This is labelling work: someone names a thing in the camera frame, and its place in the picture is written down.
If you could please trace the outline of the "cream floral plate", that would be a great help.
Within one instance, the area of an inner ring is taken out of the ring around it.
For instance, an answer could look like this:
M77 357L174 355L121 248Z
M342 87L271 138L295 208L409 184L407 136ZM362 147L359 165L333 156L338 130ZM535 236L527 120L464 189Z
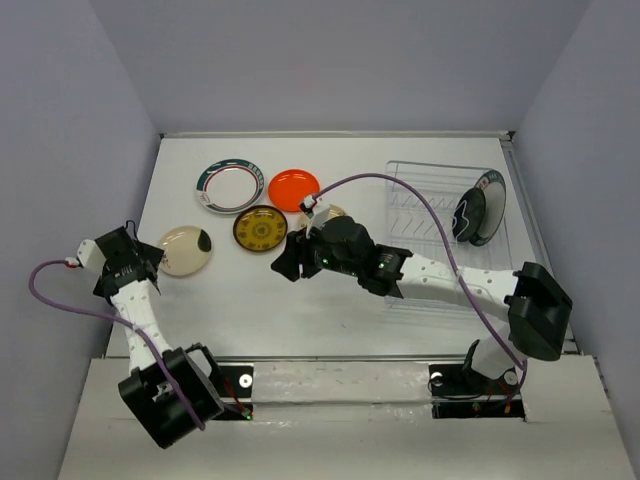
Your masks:
M323 222L321 222L320 220L311 220L306 214L302 213L297 220L297 224L296 224L297 230L306 229L309 223L312 223L312 226L314 228L321 229L326 224L327 221L339 216L347 215L344 209L334 204L320 203L313 210L315 214L322 213L324 211L326 211L327 214L325 217L323 217Z

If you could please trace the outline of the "beige plate black blot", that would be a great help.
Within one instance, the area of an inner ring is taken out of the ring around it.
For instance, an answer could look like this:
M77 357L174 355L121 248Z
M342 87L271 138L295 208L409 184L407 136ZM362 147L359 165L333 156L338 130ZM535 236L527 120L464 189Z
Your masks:
M160 271L173 277L195 274L207 265L213 253L209 234L192 225L169 230L159 239L157 246L163 250Z

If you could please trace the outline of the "yellow brown patterned plate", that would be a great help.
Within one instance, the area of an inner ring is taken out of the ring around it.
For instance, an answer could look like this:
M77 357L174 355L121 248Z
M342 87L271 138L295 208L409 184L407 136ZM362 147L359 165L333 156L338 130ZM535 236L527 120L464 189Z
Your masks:
M269 205L256 205L238 215L232 233L236 243L244 250L266 253L285 239L288 222L279 209Z

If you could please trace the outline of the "orange plate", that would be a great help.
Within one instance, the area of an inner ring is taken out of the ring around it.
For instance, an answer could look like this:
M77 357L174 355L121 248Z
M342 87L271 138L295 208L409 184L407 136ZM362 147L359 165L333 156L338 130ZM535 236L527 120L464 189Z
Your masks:
M320 184L316 177L301 169L288 169L277 173L268 186L271 203L287 213L298 212L302 200L319 191Z

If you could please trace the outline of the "white plate teal lettered rim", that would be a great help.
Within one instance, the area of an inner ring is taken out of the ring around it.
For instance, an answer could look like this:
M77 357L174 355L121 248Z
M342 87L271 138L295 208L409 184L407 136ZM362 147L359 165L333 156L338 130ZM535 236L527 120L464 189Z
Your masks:
M469 243L476 247L488 244L499 230L506 208L506 183L497 170L487 170L474 185L484 195L485 213Z

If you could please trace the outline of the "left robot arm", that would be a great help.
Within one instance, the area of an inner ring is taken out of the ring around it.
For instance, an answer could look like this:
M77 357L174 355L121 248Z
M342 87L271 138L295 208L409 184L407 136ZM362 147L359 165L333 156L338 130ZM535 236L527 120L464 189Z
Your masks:
M115 309L115 321L128 330L129 376L118 384L120 397L154 442L167 449L224 413L217 392L221 370L206 360L194 362L160 331L152 295L159 291L162 249L139 241L124 226L98 237L96 246L104 263L94 294Z

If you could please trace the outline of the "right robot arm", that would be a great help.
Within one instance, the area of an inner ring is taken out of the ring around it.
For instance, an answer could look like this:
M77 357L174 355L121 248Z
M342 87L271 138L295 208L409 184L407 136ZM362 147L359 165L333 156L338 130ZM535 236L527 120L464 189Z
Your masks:
M434 300L469 307L488 337L473 342L460 368L462 384L482 392L512 368L530 359L555 362L563 352L573 302L542 265L526 262L517 270L454 267L407 249L375 243L349 216L321 228L287 234L274 272L295 282L322 270L356 279L367 292L404 300Z

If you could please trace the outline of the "white plate green rim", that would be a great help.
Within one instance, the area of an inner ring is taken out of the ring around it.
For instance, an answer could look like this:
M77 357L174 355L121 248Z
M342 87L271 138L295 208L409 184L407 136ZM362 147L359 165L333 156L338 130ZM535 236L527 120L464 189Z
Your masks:
M264 189L264 174L257 165L244 159L225 159L200 174L195 195L208 211L232 215L256 204Z

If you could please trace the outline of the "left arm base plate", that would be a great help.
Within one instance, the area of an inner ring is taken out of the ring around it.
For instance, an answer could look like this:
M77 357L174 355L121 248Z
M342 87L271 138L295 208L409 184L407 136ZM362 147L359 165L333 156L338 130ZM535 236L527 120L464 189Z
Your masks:
M250 363L222 363L209 374L225 409L215 421L252 421L254 365Z

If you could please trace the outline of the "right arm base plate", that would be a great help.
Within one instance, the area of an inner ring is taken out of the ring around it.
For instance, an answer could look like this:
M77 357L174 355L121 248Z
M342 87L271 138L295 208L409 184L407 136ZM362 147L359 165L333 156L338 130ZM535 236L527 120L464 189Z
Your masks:
M432 398L432 416L449 419L524 419L519 392L520 379L514 369L497 380L487 379L461 364L431 364L427 387Z

